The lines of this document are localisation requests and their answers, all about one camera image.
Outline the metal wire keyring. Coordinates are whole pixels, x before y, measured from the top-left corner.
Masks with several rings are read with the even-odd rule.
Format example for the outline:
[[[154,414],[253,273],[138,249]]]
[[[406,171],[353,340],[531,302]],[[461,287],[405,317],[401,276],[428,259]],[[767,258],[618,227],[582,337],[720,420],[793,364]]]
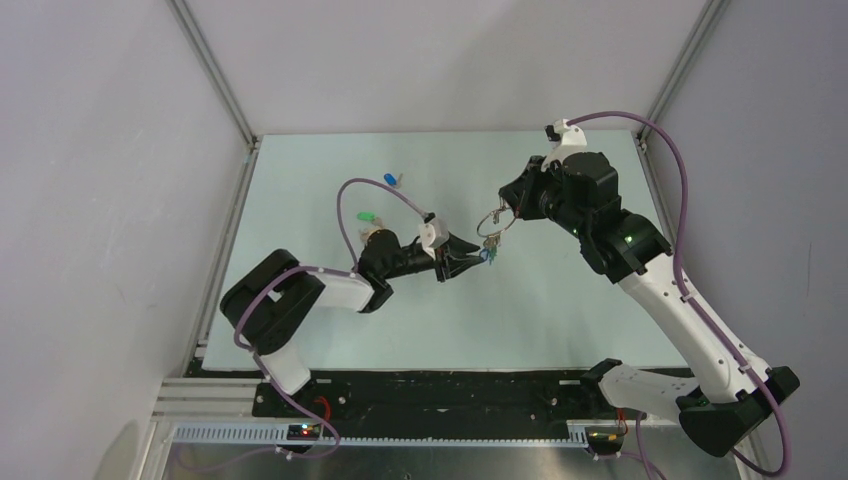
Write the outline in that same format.
[[[513,209],[502,204],[486,213],[477,223],[475,234],[479,238],[500,238],[516,221]]]

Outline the green tagged key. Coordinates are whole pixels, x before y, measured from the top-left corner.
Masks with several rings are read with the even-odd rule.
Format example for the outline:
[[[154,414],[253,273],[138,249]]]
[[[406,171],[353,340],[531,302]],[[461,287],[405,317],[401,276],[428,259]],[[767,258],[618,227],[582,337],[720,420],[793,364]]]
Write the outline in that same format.
[[[379,217],[372,212],[358,212],[357,219],[363,222],[375,223]]]

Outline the blue tagged brass key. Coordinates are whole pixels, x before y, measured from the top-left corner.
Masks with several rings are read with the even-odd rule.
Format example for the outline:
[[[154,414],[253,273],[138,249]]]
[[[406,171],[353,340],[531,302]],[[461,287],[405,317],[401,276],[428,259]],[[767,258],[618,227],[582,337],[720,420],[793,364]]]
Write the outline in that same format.
[[[489,265],[492,265],[494,263],[495,259],[497,258],[497,255],[498,255],[498,248],[497,247],[484,248],[481,251],[481,256],[484,258],[484,260]]]

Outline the bunch of silver keys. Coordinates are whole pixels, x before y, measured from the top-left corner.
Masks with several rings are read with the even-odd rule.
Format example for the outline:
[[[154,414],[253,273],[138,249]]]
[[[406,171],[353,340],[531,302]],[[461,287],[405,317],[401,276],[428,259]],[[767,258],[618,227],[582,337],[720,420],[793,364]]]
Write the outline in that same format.
[[[501,235],[499,233],[494,233],[488,235],[483,242],[484,248],[492,248],[499,247],[501,243]]]

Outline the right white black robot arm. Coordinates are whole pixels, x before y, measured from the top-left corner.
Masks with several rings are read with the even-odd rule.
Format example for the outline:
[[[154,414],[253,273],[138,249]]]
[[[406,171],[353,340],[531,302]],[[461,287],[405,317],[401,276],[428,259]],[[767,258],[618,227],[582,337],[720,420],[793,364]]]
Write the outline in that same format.
[[[730,453],[800,386],[787,366],[755,355],[674,272],[670,243],[646,217],[622,206],[618,173],[601,153],[546,163],[533,156],[502,203],[520,220],[547,219],[573,235],[589,267],[636,301],[685,360],[692,375],[672,377],[607,359],[584,374],[583,409],[604,418],[617,408],[678,424],[701,450]]]

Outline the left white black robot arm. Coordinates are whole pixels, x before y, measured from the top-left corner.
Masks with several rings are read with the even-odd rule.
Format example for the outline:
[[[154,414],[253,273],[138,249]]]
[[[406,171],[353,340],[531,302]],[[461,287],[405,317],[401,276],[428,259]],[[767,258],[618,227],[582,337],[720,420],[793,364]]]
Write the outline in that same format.
[[[293,337],[312,310],[372,313],[393,295],[391,280],[432,271],[445,282],[483,263],[480,251],[437,227],[422,227],[406,245],[389,229],[370,233],[352,271],[306,266],[277,249],[223,295],[219,310],[237,346],[278,387],[278,404],[292,416],[304,416],[315,406],[316,390]]]

